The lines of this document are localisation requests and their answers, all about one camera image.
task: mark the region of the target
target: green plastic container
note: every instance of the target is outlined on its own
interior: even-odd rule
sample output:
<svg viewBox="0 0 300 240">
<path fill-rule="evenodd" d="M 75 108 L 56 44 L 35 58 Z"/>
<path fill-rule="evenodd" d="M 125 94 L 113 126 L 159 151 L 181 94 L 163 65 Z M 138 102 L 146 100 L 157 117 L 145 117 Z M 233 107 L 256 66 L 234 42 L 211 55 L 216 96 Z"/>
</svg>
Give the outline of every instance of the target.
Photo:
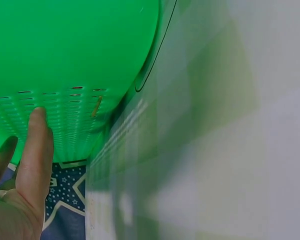
<svg viewBox="0 0 300 240">
<path fill-rule="evenodd" d="M 0 145 L 47 108 L 54 162 L 87 158 L 151 47 L 158 0 L 0 0 Z"/>
</svg>

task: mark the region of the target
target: dark blue fabric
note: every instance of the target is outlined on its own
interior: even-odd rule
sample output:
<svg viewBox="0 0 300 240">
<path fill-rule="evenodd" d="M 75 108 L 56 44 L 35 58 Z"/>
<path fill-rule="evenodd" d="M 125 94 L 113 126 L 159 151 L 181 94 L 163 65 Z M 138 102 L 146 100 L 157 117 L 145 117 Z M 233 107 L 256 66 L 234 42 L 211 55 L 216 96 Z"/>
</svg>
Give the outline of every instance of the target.
<svg viewBox="0 0 300 240">
<path fill-rule="evenodd" d="M 86 166 L 73 167 L 70 163 L 62 164 L 61 167 L 58 163 L 53 164 L 50 191 L 45 200 L 45 229 L 41 240 L 86 239 L 85 173 Z M 14 171 L 7 168 L 0 184 L 13 174 Z"/>
</svg>

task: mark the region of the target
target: white star pattern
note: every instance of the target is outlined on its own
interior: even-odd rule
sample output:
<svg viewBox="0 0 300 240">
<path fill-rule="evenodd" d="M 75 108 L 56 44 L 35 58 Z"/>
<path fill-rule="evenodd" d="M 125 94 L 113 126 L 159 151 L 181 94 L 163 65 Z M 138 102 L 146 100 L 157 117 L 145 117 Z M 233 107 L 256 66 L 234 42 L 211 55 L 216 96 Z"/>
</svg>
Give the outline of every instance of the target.
<svg viewBox="0 0 300 240">
<path fill-rule="evenodd" d="M 54 163 L 53 165 L 54 172 L 51 178 L 55 179 L 55 184 L 50 186 L 50 196 L 46 199 L 47 206 L 43 230 L 54 221 L 57 214 L 59 214 L 58 209 L 61 206 L 82 216 L 85 215 L 83 211 L 85 197 L 80 191 L 84 190 L 82 183 L 86 179 L 86 173 L 80 171 L 79 174 L 78 168 L 73 169 L 73 166 L 69 166 L 72 169 L 65 170 L 59 163 Z"/>
</svg>

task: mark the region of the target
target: perforated panel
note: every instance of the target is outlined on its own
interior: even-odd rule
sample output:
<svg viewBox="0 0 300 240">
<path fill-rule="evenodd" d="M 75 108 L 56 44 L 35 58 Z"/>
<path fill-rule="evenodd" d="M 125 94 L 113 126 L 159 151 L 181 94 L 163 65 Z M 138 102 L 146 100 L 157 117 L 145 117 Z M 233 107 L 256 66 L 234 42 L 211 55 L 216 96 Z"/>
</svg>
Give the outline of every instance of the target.
<svg viewBox="0 0 300 240">
<path fill-rule="evenodd" d="M 35 107 L 44 106 L 54 133 L 54 161 L 85 159 L 109 110 L 117 104 L 118 100 L 111 101 L 108 93 L 106 89 L 74 86 L 59 92 L 24 90 L 15 95 L 0 96 L 0 128 L 8 135 L 18 136 L 23 145 L 30 113 Z"/>
</svg>

